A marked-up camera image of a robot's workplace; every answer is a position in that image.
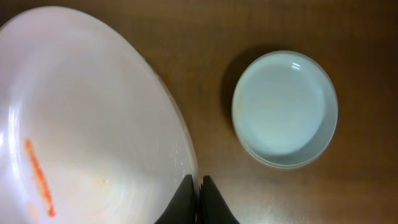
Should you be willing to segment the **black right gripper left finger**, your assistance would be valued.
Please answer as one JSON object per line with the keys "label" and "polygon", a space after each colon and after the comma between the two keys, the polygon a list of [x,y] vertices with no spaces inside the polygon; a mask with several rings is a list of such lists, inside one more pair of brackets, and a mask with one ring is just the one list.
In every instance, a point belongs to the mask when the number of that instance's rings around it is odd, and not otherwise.
{"label": "black right gripper left finger", "polygon": [[196,224],[197,198],[192,175],[186,175],[155,224]]}

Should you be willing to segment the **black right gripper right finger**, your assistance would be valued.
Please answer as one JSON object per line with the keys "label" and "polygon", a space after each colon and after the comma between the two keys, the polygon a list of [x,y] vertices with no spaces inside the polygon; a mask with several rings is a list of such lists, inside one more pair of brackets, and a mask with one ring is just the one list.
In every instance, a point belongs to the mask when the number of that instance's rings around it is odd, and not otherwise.
{"label": "black right gripper right finger", "polygon": [[209,175],[203,177],[200,187],[200,221],[203,224],[239,224]]}

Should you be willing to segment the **pinkish white plate with sauce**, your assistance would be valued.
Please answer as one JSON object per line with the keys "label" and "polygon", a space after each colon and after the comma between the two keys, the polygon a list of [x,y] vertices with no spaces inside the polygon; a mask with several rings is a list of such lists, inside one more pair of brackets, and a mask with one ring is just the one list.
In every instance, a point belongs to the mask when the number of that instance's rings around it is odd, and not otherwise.
{"label": "pinkish white plate with sauce", "polygon": [[110,26],[38,7],[1,27],[2,223],[155,223],[196,174],[174,99]]}

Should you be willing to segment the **grey plate with sauce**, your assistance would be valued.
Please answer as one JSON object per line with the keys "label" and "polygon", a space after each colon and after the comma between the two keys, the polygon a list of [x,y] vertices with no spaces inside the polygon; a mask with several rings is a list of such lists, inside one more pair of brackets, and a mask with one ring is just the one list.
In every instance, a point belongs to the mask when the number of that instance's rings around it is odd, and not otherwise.
{"label": "grey plate with sauce", "polygon": [[243,71],[231,115],[240,143],[255,160],[297,169],[328,147],[338,122],[338,99],[316,61],[279,50],[260,56]]}

